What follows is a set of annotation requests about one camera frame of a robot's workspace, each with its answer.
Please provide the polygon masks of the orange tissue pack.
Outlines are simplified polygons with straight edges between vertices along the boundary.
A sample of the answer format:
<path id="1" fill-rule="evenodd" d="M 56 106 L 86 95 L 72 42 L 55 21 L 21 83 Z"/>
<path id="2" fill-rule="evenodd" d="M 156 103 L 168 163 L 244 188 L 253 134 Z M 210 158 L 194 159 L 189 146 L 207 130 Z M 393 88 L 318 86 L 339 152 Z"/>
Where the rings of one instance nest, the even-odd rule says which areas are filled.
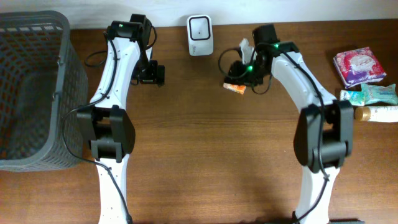
<path id="1" fill-rule="evenodd" d="M 245 85 L 234 85 L 234 84 L 230 84 L 230 83 L 223 83 L 223 88 L 225 88 L 229 91 L 233 91 L 235 93 L 239 93 L 241 95 L 243 95 L 246 90 Z"/>

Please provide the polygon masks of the small teal tissue pack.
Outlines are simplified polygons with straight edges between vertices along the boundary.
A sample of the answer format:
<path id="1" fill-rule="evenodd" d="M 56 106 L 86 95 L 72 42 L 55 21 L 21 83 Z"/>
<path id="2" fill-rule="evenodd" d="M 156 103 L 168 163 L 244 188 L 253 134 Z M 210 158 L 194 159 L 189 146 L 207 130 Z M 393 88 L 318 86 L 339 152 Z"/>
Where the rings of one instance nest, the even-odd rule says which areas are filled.
<path id="1" fill-rule="evenodd" d="M 365 105 L 365 95 L 361 91 L 340 91 L 340 101 L 349 101 L 353 106 L 364 106 Z"/>

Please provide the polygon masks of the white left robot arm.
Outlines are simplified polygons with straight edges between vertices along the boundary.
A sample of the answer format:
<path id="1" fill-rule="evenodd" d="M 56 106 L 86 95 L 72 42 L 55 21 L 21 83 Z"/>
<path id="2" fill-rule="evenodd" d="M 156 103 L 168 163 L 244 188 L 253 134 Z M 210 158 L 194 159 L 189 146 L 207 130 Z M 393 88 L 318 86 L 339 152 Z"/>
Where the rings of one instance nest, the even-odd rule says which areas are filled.
<path id="1" fill-rule="evenodd" d="M 113 21 L 104 36 L 107 57 L 100 83 L 88 105 L 76 112 L 98 171 L 100 223 L 132 223 L 127 205 L 127 164 L 136 130 L 126 111 L 129 87 L 165 82 L 165 67 L 152 59 L 155 28 L 142 14 Z"/>

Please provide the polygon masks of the mint green wipes pack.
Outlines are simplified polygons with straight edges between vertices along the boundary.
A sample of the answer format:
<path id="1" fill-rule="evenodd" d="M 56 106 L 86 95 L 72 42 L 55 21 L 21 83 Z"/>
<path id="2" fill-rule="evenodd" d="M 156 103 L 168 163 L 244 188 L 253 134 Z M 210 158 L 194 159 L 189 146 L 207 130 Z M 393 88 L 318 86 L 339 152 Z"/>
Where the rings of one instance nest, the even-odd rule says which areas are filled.
<path id="1" fill-rule="evenodd" d="M 397 105 L 396 85 L 376 86 L 361 84 L 361 91 L 364 94 L 365 105 L 375 103 L 387 103 L 390 105 Z"/>

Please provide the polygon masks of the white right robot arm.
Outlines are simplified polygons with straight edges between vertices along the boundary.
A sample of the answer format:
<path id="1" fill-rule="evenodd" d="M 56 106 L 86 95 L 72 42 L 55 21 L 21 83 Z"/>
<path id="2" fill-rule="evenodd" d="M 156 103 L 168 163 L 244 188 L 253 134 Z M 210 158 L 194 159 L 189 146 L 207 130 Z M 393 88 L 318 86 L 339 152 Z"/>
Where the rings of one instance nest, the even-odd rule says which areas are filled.
<path id="1" fill-rule="evenodd" d="M 300 198 L 290 223 L 329 223 L 335 180 L 353 150 L 354 109 L 327 91 L 303 61 L 293 42 L 282 42 L 273 24 L 252 32 L 235 48 L 240 59 L 223 72 L 224 82 L 254 88 L 278 80 L 299 112 L 293 147 L 302 166 Z"/>

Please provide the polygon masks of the white cream tube gold cap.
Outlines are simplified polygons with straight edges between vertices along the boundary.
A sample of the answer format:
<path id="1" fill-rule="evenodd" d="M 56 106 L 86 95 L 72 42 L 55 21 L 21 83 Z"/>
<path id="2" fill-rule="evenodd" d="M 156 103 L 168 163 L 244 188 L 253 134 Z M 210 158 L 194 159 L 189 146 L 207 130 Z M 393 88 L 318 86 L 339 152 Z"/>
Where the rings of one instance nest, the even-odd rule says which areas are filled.
<path id="1" fill-rule="evenodd" d="M 358 121 L 396 123 L 397 106 L 357 107 L 354 112 L 354 118 Z"/>

